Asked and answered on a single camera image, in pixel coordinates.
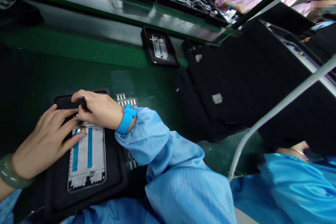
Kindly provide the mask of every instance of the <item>blue garment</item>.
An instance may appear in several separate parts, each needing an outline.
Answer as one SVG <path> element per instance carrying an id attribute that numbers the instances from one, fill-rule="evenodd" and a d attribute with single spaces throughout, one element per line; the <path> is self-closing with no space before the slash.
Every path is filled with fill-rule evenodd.
<path id="1" fill-rule="evenodd" d="M 336 158 L 328 157 L 325 166 L 266 154 L 261 173 L 234 179 L 231 194 L 226 177 L 203 162 L 202 149 L 169 131 L 155 111 L 138 108 L 135 127 L 116 139 L 140 165 L 148 164 L 146 199 L 106 201 L 63 223 L 236 223 L 232 195 L 260 224 L 335 222 Z M 20 192 L 0 203 L 0 224 L 13 223 Z"/>
<path id="2" fill-rule="evenodd" d="M 335 223 L 335 158 L 320 165 L 289 155 L 264 156 L 260 174 L 231 181 L 235 207 L 259 224 Z"/>
<path id="3" fill-rule="evenodd" d="M 237 223 L 229 181 L 205 165 L 201 147 L 169 131 L 153 110 L 138 108 L 136 116 L 131 132 L 115 137 L 140 165 L 148 164 L 147 198 L 106 201 L 63 223 Z M 0 203 L 0 224 L 13 223 L 19 193 Z"/>

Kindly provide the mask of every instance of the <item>green bangle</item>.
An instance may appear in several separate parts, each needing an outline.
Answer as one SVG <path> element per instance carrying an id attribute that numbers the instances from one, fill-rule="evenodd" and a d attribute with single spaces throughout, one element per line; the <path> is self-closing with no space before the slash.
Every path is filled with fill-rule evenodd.
<path id="1" fill-rule="evenodd" d="M 12 166 L 12 157 L 13 153 L 9 153 L 0 160 L 0 177 L 2 181 L 15 189 L 30 186 L 35 181 L 35 178 L 27 180 L 16 174 Z"/>

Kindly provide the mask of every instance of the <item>small component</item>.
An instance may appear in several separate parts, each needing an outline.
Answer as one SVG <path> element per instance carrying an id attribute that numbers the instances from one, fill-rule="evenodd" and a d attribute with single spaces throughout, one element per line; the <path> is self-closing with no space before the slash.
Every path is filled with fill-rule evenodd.
<path id="1" fill-rule="evenodd" d="M 132 169 L 133 169 L 132 159 L 129 159 L 129 160 L 128 160 L 128 163 L 129 163 L 129 166 L 130 166 L 130 168 L 131 168 L 131 170 L 132 170 Z"/>
<path id="2" fill-rule="evenodd" d="M 88 110 L 87 105 L 86 105 L 86 100 L 85 100 L 84 96 L 79 97 L 78 102 L 81 105 L 82 109 L 84 109 L 85 111 Z"/>
<path id="3" fill-rule="evenodd" d="M 133 166 L 134 166 L 134 168 L 137 167 L 137 164 L 136 164 L 136 162 L 135 162 L 135 159 L 133 159 Z"/>
<path id="4" fill-rule="evenodd" d="M 85 134 L 86 133 L 85 128 L 86 128 L 85 126 L 81 126 L 80 132 Z"/>

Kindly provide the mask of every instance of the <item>black cover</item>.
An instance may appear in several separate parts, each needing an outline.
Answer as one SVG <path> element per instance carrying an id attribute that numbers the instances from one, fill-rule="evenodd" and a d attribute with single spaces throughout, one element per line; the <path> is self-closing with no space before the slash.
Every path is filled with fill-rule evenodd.
<path id="1" fill-rule="evenodd" d="M 110 95 L 108 89 L 94 90 L 96 93 Z M 58 109 L 77 108 L 71 102 L 72 94 L 57 96 L 52 103 Z M 67 189 L 70 151 L 47 169 L 45 185 L 45 221 L 61 221 L 76 211 L 87 208 L 112 197 L 127 186 L 126 164 L 123 148 L 114 137 L 113 130 L 105 128 L 106 181 L 81 191 L 69 193 Z"/>
<path id="2" fill-rule="evenodd" d="M 163 37 L 166 42 L 169 59 L 163 60 L 155 57 L 152 35 Z M 179 63 L 172 41 L 167 32 L 143 27 L 141 31 L 143 49 L 146 52 L 147 60 L 150 65 L 161 67 L 179 67 Z"/>
<path id="3" fill-rule="evenodd" d="M 185 51 L 188 72 L 178 75 L 184 84 L 177 85 L 182 90 L 180 99 L 186 108 L 193 101 L 191 97 L 200 104 L 204 115 L 190 108 L 186 112 L 195 127 L 202 127 L 198 130 L 208 134 L 208 141 L 220 140 L 216 135 L 222 132 L 253 126 L 312 74 L 279 40 L 278 36 L 283 37 L 311 59 L 316 58 L 292 33 L 276 26 L 267 28 L 257 19 L 246 23 L 242 32 L 238 38 L 225 39 L 221 47 L 210 49 L 203 45 Z M 202 56 L 199 62 L 196 55 Z M 223 97 L 219 104 L 211 100 L 216 93 Z M 270 147 L 288 148 L 305 140 L 316 153 L 336 155 L 335 113 L 335 96 L 317 82 L 262 126 L 259 133 Z M 201 116 L 203 122 L 197 124 Z"/>
<path id="4" fill-rule="evenodd" d="M 282 2 L 260 14 L 257 19 L 279 26 L 297 36 L 300 36 L 315 25 L 299 12 Z"/>
<path id="5" fill-rule="evenodd" d="M 23 1 L 15 3 L 6 10 L 0 10 L 0 31 L 9 32 L 19 26 L 34 26 L 43 21 L 37 7 Z"/>

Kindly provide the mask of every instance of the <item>finger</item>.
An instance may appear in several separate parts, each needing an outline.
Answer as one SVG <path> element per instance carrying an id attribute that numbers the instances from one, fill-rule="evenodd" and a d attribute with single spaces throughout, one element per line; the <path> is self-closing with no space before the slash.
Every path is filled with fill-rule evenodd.
<path id="1" fill-rule="evenodd" d="M 46 112 L 49 112 L 49 111 L 54 111 L 57 109 L 57 104 L 54 104 L 52 105 L 50 108 L 48 108 L 48 110 Z"/>
<path id="2" fill-rule="evenodd" d="M 43 115 L 41 115 L 40 119 L 38 120 L 37 124 L 36 124 L 36 127 L 35 128 L 40 128 L 42 123 L 43 123 L 43 120 L 45 119 L 45 117 L 51 112 L 51 111 L 54 111 L 57 109 L 57 104 L 54 104 L 52 105 L 50 108 L 48 108 L 47 111 L 45 111 L 43 113 Z"/>
<path id="3" fill-rule="evenodd" d="M 85 96 L 86 95 L 86 91 L 81 89 L 78 92 L 74 93 L 71 97 L 71 101 L 72 102 L 77 102 L 79 97 Z"/>
<path id="4" fill-rule="evenodd" d="M 58 113 L 55 114 L 55 116 L 50 121 L 49 127 L 54 131 L 58 130 L 63 124 L 64 120 L 67 117 L 75 114 L 77 111 L 78 111 L 77 108 L 59 111 Z"/>
<path id="5" fill-rule="evenodd" d="M 84 136 L 84 133 L 79 133 L 74 135 L 72 138 L 66 140 L 64 143 L 62 143 L 61 152 L 64 154 L 65 152 L 70 150 Z"/>
<path id="6" fill-rule="evenodd" d="M 78 111 L 78 119 L 81 121 L 88 121 L 92 122 L 92 113 L 91 112 L 86 112 L 82 107 L 80 106 L 80 109 Z"/>
<path id="7" fill-rule="evenodd" d="M 71 97 L 72 102 L 77 102 L 79 97 L 84 96 L 85 99 L 87 100 L 88 98 L 91 98 L 92 95 L 95 94 L 94 92 L 91 91 L 85 91 L 85 90 L 79 90 L 78 92 L 74 93 Z"/>
<path id="8" fill-rule="evenodd" d="M 60 127 L 55 134 L 59 135 L 61 141 L 72 131 L 72 129 L 78 124 L 78 117 L 74 117 L 67 121 L 62 127 Z"/>
<path id="9" fill-rule="evenodd" d="M 86 110 L 82 108 L 82 105 L 78 106 L 78 115 L 85 113 Z"/>

